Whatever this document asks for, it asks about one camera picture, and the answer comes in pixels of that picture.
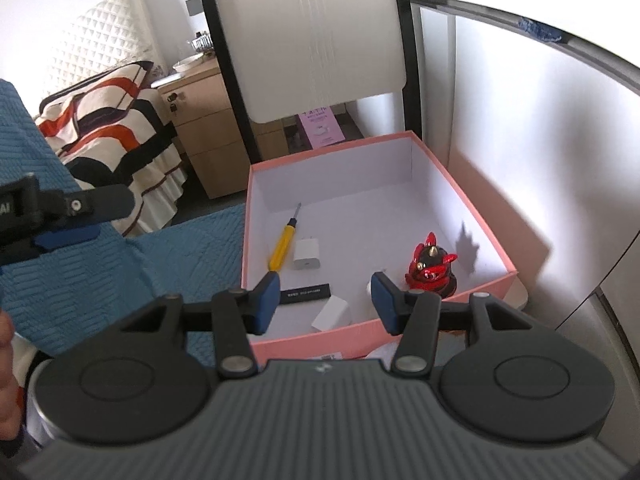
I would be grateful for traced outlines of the person left hand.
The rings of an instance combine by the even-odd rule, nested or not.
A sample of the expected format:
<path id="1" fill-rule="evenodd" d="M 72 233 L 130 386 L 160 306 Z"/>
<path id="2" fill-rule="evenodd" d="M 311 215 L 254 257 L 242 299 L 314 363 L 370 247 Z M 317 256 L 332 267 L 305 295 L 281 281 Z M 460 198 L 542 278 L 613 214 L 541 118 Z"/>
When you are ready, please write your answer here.
<path id="1" fill-rule="evenodd" d="M 0 437 L 14 440 L 20 432 L 22 413 L 18 406 L 18 383 L 13 375 L 14 328 L 9 315 L 0 318 Z"/>

